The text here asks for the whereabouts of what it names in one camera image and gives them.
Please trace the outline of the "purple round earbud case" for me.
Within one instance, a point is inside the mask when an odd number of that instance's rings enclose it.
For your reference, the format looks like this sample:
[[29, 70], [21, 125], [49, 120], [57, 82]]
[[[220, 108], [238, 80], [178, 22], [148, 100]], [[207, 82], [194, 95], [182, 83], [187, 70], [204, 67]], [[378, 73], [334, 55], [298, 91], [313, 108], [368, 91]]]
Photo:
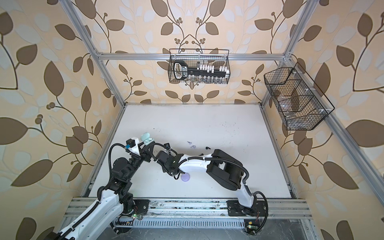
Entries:
[[182, 174], [181, 175], [181, 180], [183, 182], [188, 182], [190, 180], [190, 174], [188, 174], [188, 173]]

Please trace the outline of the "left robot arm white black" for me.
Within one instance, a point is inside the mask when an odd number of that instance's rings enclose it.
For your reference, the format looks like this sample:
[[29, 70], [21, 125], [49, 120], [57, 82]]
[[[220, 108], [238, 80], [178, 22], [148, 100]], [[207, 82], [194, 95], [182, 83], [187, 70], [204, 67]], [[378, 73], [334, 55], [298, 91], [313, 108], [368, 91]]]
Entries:
[[125, 145], [113, 144], [108, 152], [109, 181], [101, 186], [96, 200], [59, 233], [50, 232], [45, 240], [95, 240], [120, 216], [136, 218], [149, 210], [149, 200], [134, 200], [129, 192], [134, 174], [143, 162], [150, 162], [154, 143], [134, 145], [129, 139]]

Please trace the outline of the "mint green charging case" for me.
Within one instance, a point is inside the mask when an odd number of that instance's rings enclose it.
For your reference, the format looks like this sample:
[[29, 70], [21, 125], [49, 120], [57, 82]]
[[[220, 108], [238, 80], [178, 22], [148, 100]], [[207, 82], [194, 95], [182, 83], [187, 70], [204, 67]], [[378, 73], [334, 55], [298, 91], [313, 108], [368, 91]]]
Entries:
[[154, 142], [154, 139], [151, 137], [150, 133], [146, 132], [141, 135], [141, 141], [145, 146], [148, 146], [152, 142]]

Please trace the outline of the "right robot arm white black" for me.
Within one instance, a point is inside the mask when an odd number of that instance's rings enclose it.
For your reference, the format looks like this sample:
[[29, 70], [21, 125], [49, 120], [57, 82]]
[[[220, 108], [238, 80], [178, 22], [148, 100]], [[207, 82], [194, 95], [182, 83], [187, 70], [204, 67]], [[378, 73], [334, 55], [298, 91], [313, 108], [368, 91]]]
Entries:
[[230, 217], [267, 217], [269, 206], [267, 198], [260, 191], [251, 192], [247, 186], [249, 172], [243, 164], [222, 150], [214, 150], [210, 155], [188, 156], [160, 151], [154, 160], [163, 172], [173, 177], [204, 172], [221, 187], [236, 194], [236, 200], [227, 201]]

